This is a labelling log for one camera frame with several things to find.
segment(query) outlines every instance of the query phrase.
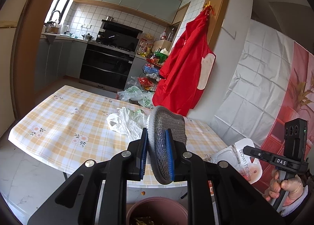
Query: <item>handheld device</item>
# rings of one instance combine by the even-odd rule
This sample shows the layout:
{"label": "handheld device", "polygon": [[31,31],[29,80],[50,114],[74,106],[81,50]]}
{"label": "handheld device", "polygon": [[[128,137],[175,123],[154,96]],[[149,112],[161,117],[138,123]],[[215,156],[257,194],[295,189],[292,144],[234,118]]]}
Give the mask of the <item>handheld device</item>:
{"label": "handheld device", "polygon": [[[275,165],[279,170],[279,180],[288,180],[296,174],[305,174],[308,163],[304,161],[305,147],[307,144],[307,121],[297,118],[285,123],[284,155],[280,156],[268,151],[263,151],[251,146],[245,146],[243,153]],[[273,208],[280,212],[288,192],[281,189],[279,197],[271,201]]]}
{"label": "handheld device", "polygon": [[[208,180],[212,181],[219,224],[242,224],[244,220],[265,225],[269,221],[284,225],[283,218],[228,162],[205,162],[173,140],[165,130],[169,177],[174,182],[187,181],[188,224],[215,224]],[[127,151],[109,161],[87,160],[30,217],[28,225],[94,225],[103,180],[99,225],[126,224],[127,180],[140,181],[145,171],[147,131],[140,140],[129,143]]]}

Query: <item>checkered tablecloth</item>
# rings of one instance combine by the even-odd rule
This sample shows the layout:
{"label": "checkered tablecloth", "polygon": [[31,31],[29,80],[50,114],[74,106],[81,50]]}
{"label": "checkered tablecloth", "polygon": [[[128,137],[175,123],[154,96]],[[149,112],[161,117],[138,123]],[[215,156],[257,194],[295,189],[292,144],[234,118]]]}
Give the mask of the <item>checkered tablecloth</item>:
{"label": "checkered tablecloth", "polygon": [[[127,149],[126,135],[109,129],[107,116],[117,108],[141,108],[120,100],[64,86],[30,111],[12,128],[9,141],[35,159],[72,174],[87,159],[102,162]],[[220,151],[226,144],[205,123],[185,118],[187,150],[201,158]],[[186,183],[159,184],[149,164],[144,179],[128,181],[130,187],[163,188]]]}

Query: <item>metal screw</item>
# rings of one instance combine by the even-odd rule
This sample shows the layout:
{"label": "metal screw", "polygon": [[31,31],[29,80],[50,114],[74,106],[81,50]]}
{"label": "metal screw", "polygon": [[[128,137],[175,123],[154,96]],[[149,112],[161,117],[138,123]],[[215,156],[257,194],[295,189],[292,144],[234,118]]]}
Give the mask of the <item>metal screw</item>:
{"label": "metal screw", "polygon": [[85,165],[87,166],[87,167],[91,167],[91,166],[93,166],[95,164],[95,162],[93,161],[93,160],[87,160],[86,162],[85,162]]}
{"label": "metal screw", "polygon": [[184,152],[182,155],[183,155],[183,157],[185,157],[186,159],[189,159],[189,158],[192,157],[192,153],[190,153],[189,151]]}
{"label": "metal screw", "polygon": [[124,151],[121,153],[122,157],[126,158],[126,157],[129,157],[131,156],[131,152],[130,151]]}
{"label": "metal screw", "polygon": [[228,167],[228,163],[226,161],[220,161],[219,162],[219,166],[222,168],[227,168]]}

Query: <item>marble floor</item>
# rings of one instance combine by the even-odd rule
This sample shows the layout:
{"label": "marble floor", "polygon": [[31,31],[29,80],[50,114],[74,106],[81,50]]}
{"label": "marble floor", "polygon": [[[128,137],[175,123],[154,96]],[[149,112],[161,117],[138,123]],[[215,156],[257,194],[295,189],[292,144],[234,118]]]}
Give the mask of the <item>marble floor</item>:
{"label": "marble floor", "polygon": [[[71,85],[99,95],[115,98],[115,93],[100,90],[69,80],[62,80],[56,86],[37,98],[40,103],[64,85]],[[9,130],[0,138],[0,192],[16,217],[27,224],[29,217],[64,182],[61,171],[45,165],[21,151],[8,141]],[[141,199],[163,196],[181,203],[187,209],[186,187],[177,188],[132,188],[127,189],[127,203],[134,204]]]}

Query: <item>faucet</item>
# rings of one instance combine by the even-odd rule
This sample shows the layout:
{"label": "faucet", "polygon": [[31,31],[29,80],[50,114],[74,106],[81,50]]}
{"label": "faucet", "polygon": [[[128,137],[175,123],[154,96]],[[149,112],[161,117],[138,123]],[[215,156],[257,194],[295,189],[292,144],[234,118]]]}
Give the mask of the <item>faucet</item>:
{"label": "faucet", "polygon": [[50,16],[50,19],[49,19],[49,20],[51,21],[52,15],[53,15],[55,12],[58,12],[58,13],[59,13],[58,24],[60,24],[60,21],[61,21],[61,12],[60,12],[60,11],[53,11],[53,12],[51,13],[51,16]]}

